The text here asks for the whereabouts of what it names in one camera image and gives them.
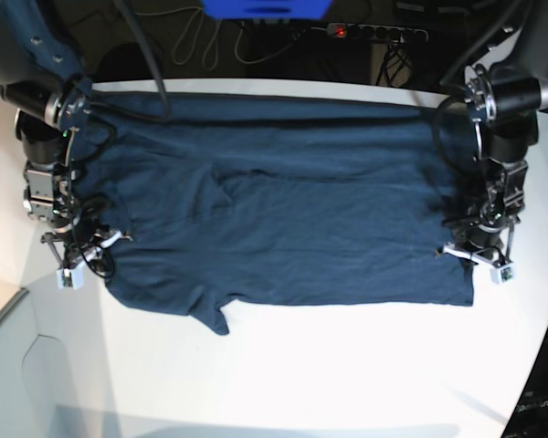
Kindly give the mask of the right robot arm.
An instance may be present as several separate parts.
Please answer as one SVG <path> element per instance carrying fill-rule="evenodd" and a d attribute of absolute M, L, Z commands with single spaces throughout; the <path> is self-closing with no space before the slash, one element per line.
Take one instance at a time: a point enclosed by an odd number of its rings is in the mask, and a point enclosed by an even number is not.
<path fill-rule="evenodd" d="M 156 84 L 163 114 L 138 113 L 92 99 L 92 81 L 56 8 L 49 1 L 0 1 L 0 98 L 16 107 L 16 138 L 26 155 L 23 205 L 46 224 L 41 237 L 56 258 L 58 286 L 78 289 L 89 269 L 101 279 L 115 273 L 110 248 L 124 233 L 100 222 L 110 200 L 81 201 L 74 182 L 115 141 L 117 130 L 94 109 L 132 120 L 166 122 L 172 116 L 163 76 L 152 49 L 124 1 L 115 2 Z"/>

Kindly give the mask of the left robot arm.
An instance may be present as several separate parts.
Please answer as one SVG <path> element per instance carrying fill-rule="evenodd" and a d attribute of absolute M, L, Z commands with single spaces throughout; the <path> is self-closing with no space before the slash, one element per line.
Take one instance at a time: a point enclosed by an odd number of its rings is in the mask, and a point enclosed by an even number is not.
<path fill-rule="evenodd" d="M 462 210 L 443 225 L 452 240 L 438 249 L 466 265 L 486 266 L 493 283 L 515 277 L 512 240 L 525 207 L 526 154 L 539 140 L 537 116 L 548 110 L 548 1 L 510 1 L 455 59 L 440 80 L 462 94 L 437 107 L 431 125 L 443 162 L 460 179 Z M 456 164 L 440 138 L 440 122 L 452 105 L 467 107 L 477 152 L 476 170 Z"/>

